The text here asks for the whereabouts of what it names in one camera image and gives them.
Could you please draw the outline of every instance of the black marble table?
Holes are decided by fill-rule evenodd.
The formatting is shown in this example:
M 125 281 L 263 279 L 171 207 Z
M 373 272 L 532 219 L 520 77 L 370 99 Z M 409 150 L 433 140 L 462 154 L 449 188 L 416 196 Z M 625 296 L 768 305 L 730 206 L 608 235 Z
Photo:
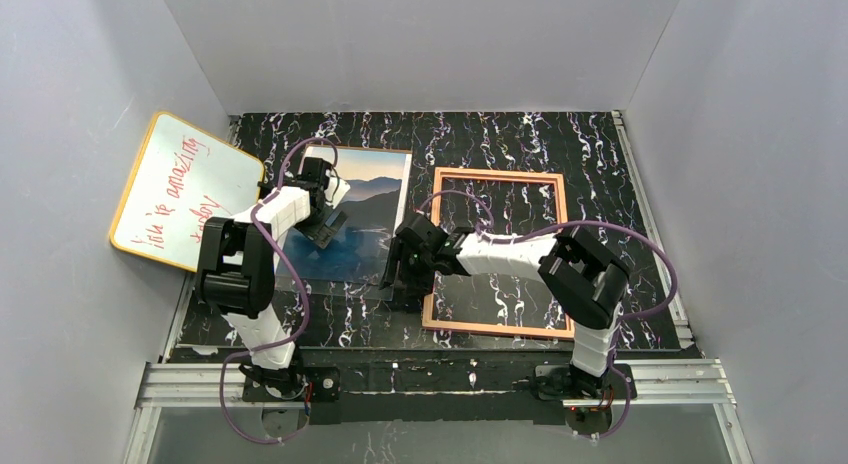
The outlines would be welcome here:
M 321 136 L 352 147 L 412 150 L 406 212 L 433 188 L 436 167 L 560 173 L 565 178 L 569 220 L 596 219 L 645 233 L 636 193 L 610 113 L 303 113 L 247 114 L 237 123 L 235 145 L 265 162 L 266 180 L 276 173 L 286 150 L 298 141 Z M 538 185 L 474 185 L 492 205 L 496 232 L 526 233 L 553 222 L 546 190 Z M 461 197 L 443 199 L 442 224 L 468 225 L 482 217 Z M 650 251 L 623 236 L 601 231 L 599 237 L 629 264 L 631 286 L 625 312 L 655 305 L 664 298 Z M 334 295 L 318 294 L 314 283 L 312 319 L 299 339 L 302 346 L 384 349 L 567 349 L 569 343 L 513 336 L 472 335 L 425 330 L 421 315 L 391 311 L 379 294 L 361 285 L 339 284 Z M 277 291 L 273 305 L 280 319 L 299 323 L 300 304 L 289 291 Z M 450 277 L 437 283 L 439 319 L 525 326 L 562 327 L 564 316 L 544 286 L 503 276 L 489 279 Z M 192 298 L 177 347 L 242 347 L 226 321 Z M 679 349 L 668 311 L 651 319 L 625 322 L 619 347 Z

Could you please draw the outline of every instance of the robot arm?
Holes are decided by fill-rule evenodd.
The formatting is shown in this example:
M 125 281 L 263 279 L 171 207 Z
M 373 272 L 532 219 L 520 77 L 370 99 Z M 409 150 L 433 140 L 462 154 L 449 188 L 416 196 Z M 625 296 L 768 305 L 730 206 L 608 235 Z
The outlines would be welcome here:
M 572 389 L 596 396 L 606 382 L 629 269 L 582 228 L 503 244 L 511 240 L 479 236 L 471 228 L 448 234 L 422 214 L 412 214 L 392 241 L 381 287 L 393 285 L 409 305 L 432 292 L 433 271 L 508 274 L 544 282 L 575 324 Z
M 264 200 L 256 217 L 278 244 L 295 228 L 318 247 L 327 247 L 347 216 L 340 213 L 330 225 L 327 220 L 350 189 L 331 174 L 330 163 L 307 157 L 300 173 Z M 198 300 L 216 308 L 248 349 L 290 335 L 271 306 L 279 257 L 253 225 L 251 214 L 257 206 L 206 222 L 195 281 Z M 253 365 L 271 371 L 286 369 L 294 347 L 289 343 L 255 353 Z

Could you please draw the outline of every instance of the orange wooden frame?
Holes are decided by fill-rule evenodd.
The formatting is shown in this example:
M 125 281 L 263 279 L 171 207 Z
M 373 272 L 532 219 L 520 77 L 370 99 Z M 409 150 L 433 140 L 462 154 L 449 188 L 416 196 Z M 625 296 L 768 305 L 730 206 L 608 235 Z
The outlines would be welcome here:
M 475 181 L 521 182 L 530 184 L 549 184 L 554 188 L 557 222 L 566 222 L 568 216 L 565 209 L 565 180 L 562 174 L 544 174 L 538 172 L 492 171 L 489 169 L 455 169 L 437 167 L 433 181 L 433 192 L 442 190 L 444 179 L 467 179 Z M 433 199 L 430 220 L 439 225 L 442 198 Z M 425 329 L 445 331 L 472 332 L 479 334 L 494 334 L 504 336 L 526 336 L 556 339 L 574 339 L 574 326 L 566 316 L 565 329 L 545 329 L 539 327 L 504 326 L 500 324 L 482 324 L 477 322 L 440 321 L 433 319 L 434 296 L 429 294 L 424 298 L 424 310 L 421 315 L 421 325 Z

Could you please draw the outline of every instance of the picture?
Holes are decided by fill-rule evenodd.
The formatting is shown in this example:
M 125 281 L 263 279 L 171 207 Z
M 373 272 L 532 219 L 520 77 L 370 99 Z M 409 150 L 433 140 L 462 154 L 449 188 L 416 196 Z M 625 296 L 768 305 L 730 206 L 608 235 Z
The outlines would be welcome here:
M 312 146 L 307 157 L 333 162 L 333 149 Z M 292 229 L 283 251 L 303 279 L 377 284 L 383 274 L 395 229 L 403 219 L 412 154 L 339 147 L 336 166 L 350 190 L 336 209 L 347 221 L 326 247 Z M 283 266 L 278 276 L 288 275 Z

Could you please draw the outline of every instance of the white wall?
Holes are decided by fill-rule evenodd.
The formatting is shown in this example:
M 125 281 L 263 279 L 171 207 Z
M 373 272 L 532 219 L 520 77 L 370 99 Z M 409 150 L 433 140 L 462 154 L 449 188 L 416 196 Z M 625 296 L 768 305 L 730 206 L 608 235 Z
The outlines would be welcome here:
M 113 250 L 147 124 L 227 117 L 162 0 L 0 0 L 3 462 L 120 462 L 182 273 Z
M 757 462 L 845 462 L 848 0 L 682 0 L 626 112 Z
M 678 0 L 165 0 L 230 114 L 627 105 Z

